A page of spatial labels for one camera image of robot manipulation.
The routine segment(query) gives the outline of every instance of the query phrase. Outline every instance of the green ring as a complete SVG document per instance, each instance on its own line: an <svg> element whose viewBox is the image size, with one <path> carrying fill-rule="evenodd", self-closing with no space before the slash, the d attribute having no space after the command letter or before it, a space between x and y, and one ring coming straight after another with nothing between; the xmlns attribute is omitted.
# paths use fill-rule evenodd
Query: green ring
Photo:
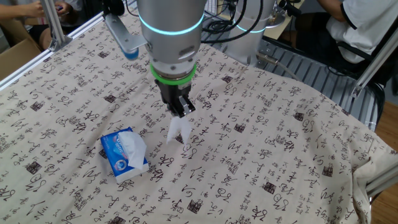
<svg viewBox="0 0 398 224"><path fill-rule="evenodd" d="M151 70L152 74L155 76L155 78L158 81L160 81L161 83L163 83L163 84L166 84L166 85L183 85L183 84L191 81L192 77L195 75L195 72L197 70L197 65L195 64L193 66L193 70L192 70L191 74L189 74L187 77L185 77L183 79L180 79L180 80L169 80L169 79L161 77L160 75L158 75L156 73L156 71L154 69L154 66L152 64L150 65L150 70Z"/></svg>

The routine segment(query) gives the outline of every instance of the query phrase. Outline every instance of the blue tissue box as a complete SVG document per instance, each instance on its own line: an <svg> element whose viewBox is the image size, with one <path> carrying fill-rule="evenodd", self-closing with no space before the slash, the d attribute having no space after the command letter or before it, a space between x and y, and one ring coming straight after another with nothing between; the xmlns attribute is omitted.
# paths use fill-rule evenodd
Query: blue tissue box
<svg viewBox="0 0 398 224"><path fill-rule="evenodd" d="M127 155L124 153L118 137L118 133L123 131L132 131L132 129L126 128L101 137L101 144L104 147L104 151L108 157L109 163L111 164L118 184L149 170L146 158L144 158L144 167L142 170L128 166L129 160L127 159Z"/></svg>

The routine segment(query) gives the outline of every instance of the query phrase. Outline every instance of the white tissue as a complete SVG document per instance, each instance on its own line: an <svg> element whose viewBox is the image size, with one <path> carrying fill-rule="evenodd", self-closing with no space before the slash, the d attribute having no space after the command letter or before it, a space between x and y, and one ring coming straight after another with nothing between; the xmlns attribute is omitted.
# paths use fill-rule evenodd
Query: white tissue
<svg viewBox="0 0 398 224"><path fill-rule="evenodd" d="M118 138L124 153L128 157L129 166L141 170L144 165L145 151L147 149L144 140L139 134L131 131L120 132Z"/></svg>
<svg viewBox="0 0 398 224"><path fill-rule="evenodd" d="M181 137L184 144L188 143L189 135L191 134L192 128L187 117L179 118L173 117L170 122L169 133L167 133L167 143L181 131Z"/></svg>

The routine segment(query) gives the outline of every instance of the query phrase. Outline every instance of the teal light ring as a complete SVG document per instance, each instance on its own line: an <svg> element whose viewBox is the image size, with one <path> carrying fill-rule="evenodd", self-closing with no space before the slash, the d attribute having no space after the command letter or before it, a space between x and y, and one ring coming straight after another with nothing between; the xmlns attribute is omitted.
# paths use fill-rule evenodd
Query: teal light ring
<svg viewBox="0 0 398 224"><path fill-rule="evenodd" d="M143 19L142 19L142 17L139 15L139 18L140 18L140 20L141 20L141 22L146 26L146 27L148 27L150 30L152 30L152 31L154 31L154 32L156 32L156 33L158 33L158 34L163 34L163 35L182 35L182 34L186 34L186 33L188 33L188 32L191 32L191 31L193 31L194 29L196 29L200 24L201 24L201 22L203 21L203 18L204 18L204 14L202 15L202 17L200 18L200 20L199 20L199 22L197 22L195 25L193 25L192 27L190 27L190 28L188 28L188 29L185 29L185 30L181 30L181 31L164 31L164 30L160 30L160 29L156 29L155 27L152 27L152 26L150 26L148 23L146 23Z"/></svg>
<svg viewBox="0 0 398 224"><path fill-rule="evenodd" d="M243 29L243 28L240 27L239 25L237 25L236 27L238 27L239 29L243 30L244 32L248 31L248 30ZM255 34L255 33L263 32L265 29L266 29L266 28L263 28L262 30L257 30L257 31L253 31L253 30L252 30L252 31L250 31L250 33Z"/></svg>

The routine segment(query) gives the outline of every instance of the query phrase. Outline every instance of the tablecloth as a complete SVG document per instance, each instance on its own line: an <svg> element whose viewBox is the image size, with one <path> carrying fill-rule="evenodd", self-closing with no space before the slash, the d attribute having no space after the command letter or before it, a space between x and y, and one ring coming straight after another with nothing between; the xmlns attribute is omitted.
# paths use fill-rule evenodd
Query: tablecloth
<svg viewBox="0 0 398 224"><path fill-rule="evenodd" d="M396 155L347 111L202 45L193 132L166 144L171 115L140 51L125 59L101 22L0 92L2 222L370 222L366 179ZM117 184L100 137L129 126L150 169Z"/></svg>

